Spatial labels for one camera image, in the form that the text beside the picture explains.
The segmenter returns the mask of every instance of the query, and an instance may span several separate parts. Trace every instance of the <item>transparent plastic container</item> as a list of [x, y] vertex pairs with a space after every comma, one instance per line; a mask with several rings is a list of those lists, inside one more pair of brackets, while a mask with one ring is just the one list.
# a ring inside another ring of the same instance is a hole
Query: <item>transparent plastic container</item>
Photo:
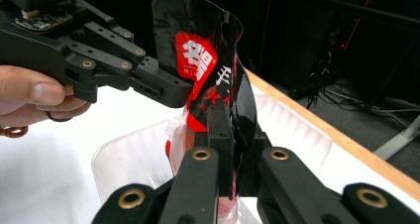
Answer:
[[[124, 135], [104, 144], [92, 159], [92, 171], [101, 203], [118, 188], [141, 183], [157, 188], [170, 180], [172, 169], [165, 154], [166, 120], [148, 128]], [[222, 200], [229, 205], [229, 200]], [[257, 199], [238, 198], [238, 224], [262, 223], [257, 212]], [[231, 224], [232, 218], [220, 217], [219, 223]]]

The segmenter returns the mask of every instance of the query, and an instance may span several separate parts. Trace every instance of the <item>gray floor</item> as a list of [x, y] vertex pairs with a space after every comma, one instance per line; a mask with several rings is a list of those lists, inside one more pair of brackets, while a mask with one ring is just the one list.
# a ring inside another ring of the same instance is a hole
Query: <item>gray floor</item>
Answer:
[[[345, 86], [326, 86], [308, 109], [372, 152], [401, 133], [420, 114], [420, 106], [395, 99], [391, 99], [392, 104], [410, 109], [410, 112], [395, 112], [382, 107], [374, 107], [368, 112], [355, 104], [359, 101], [358, 96], [347, 80], [342, 79], [337, 83]], [[283, 87], [274, 86], [287, 94]], [[297, 102], [307, 107], [309, 100], [305, 97]], [[420, 136], [387, 161], [420, 182]]]

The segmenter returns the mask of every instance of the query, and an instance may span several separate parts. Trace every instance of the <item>finger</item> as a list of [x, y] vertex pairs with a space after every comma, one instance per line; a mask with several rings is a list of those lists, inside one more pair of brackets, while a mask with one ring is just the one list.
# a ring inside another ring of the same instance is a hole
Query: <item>finger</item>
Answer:
[[32, 104], [57, 105], [64, 89], [42, 73], [11, 65], [0, 65], [0, 98]]
[[85, 103], [83, 106], [72, 110], [72, 111], [52, 111], [50, 112], [51, 116], [56, 119], [66, 119], [66, 118], [72, 118], [77, 117], [83, 113], [85, 113], [87, 110], [89, 110], [90, 103]]
[[0, 116], [0, 127], [25, 127], [48, 119], [45, 111], [33, 104], [25, 104], [13, 112]]
[[43, 111], [71, 111], [75, 110], [87, 103], [84, 100], [76, 98], [74, 96], [66, 96], [64, 100], [56, 105], [56, 106], [45, 106], [45, 105], [38, 105], [37, 108]]

